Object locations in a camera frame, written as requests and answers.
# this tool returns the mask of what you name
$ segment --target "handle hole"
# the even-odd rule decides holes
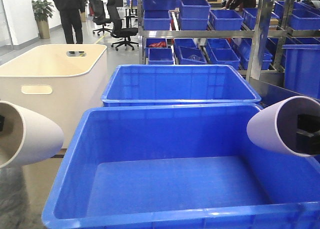
[[[23,94],[51,94],[53,92],[50,85],[22,85]]]
[[[66,52],[68,57],[86,57],[87,53],[83,50],[69,50]]]

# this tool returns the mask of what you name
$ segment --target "potted plant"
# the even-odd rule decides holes
[[[41,39],[50,38],[48,17],[52,18],[53,4],[47,0],[32,0],[33,14]]]
[[[88,5],[88,0],[83,0],[84,8]],[[86,12],[80,12],[81,22],[86,22]]]

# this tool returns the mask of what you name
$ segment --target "black pants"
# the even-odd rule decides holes
[[[74,44],[74,35],[72,27],[75,32],[75,39],[77,44],[82,44],[82,22],[78,9],[61,10],[60,11],[61,24],[64,32],[65,41],[67,44]]]

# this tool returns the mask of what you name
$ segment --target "blue plastic crate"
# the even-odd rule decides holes
[[[183,18],[179,15],[178,20],[182,31],[206,31],[208,28],[208,19]]]
[[[308,9],[308,11],[310,11],[314,14],[320,15],[320,9],[318,9],[318,8],[311,7],[310,9]]]
[[[308,10],[293,10],[289,26],[295,30],[319,30],[320,15]]]
[[[250,30],[255,29],[257,19],[258,8],[244,8],[243,9],[243,22],[248,26]],[[279,19],[279,16],[271,13],[271,18]]]
[[[180,0],[180,15],[185,19],[208,19],[210,4],[206,0]]]
[[[205,44],[206,53],[209,54],[211,49],[231,49],[231,46],[227,39],[208,38]]]
[[[173,65],[174,55],[171,48],[150,48],[149,65]]]
[[[314,37],[298,37],[293,38],[295,44],[304,44],[304,45],[319,45],[320,41]]]
[[[320,45],[283,45],[284,87],[320,99]]]
[[[244,57],[243,55],[239,55],[240,64],[244,70],[248,70],[249,58]],[[272,63],[272,59],[263,59],[262,61],[262,70],[268,70],[270,64]]]
[[[160,43],[160,42],[165,42],[166,46],[168,46],[167,39],[166,38],[147,38],[145,40],[145,57],[147,58],[149,56],[149,49],[154,48],[154,49],[161,49],[163,47],[150,47],[151,44],[153,43]]]
[[[121,65],[101,100],[105,107],[252,102],[261,97],[228,65]]]
[[[178,59],[181,58],[179,47],[198,48],[198,46],[196,45],[195,41],[192,38],[176,38],[176,39],[174,39],[173,49],[174,49],[174,53]]]
[[[126,5],[136,7],[138,5],[138,2],[137,0],[126,0]]]
[[[240,59],[232,49],[211,49],[210,62],[216,65],[230,65],[238,70]]]
[[[238,52],[246,59],[249,59],[250,57],[251,44],[252,40],[250,38],[243,38],[240,45],[237,47]],[[263,57],[264,60],[271,60],[272,56],[273,55],[268,51],[268,49],[265,49]]]
[[[170,30],[170,13],[168,10],[146,10],[143,14],[143,27],[147,31]]]
[[[297,44],[297,42],[291,38],[286,38],[285,39],[285,45],[294,45]],[[266,48],[269,50],[269,52],[272,54],[272,57],[274,58],[276,55],[277,51],[277,45],[278,45],[278,39],[277,38],[268,38],[266,41]],[[282,57],[281,57],[281,66],[286,68],[286,50],[284,49],[282,52]]]
[[[216,31],[237,31],[244,19],[235,10],[211,10],[209,20]]]
[[[274,13],[278,15],[280,18],[284,16],[284,1],[276,1],[274,3]],[[312,9],[311,6],[303,3],[303,2],[294,2],[293,9],[301,9],[301,10],[310,10]]]
[[[180,65],[203,65],[207,64],[204,53],[199,48],[179,47]]]
[[[142,0],[143,9],[147,10],[174,10],[177,0]]]
[[[320,164],[252,144],[246,127],[260,110],[217,103],[86,111],[44,206],[44,225],[320,228]]]

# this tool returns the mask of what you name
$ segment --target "green plant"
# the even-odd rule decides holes
[[[36,21],[47,21],[48,17],[52,18],[54,5],[47,0],[32,0],[33,14]]]

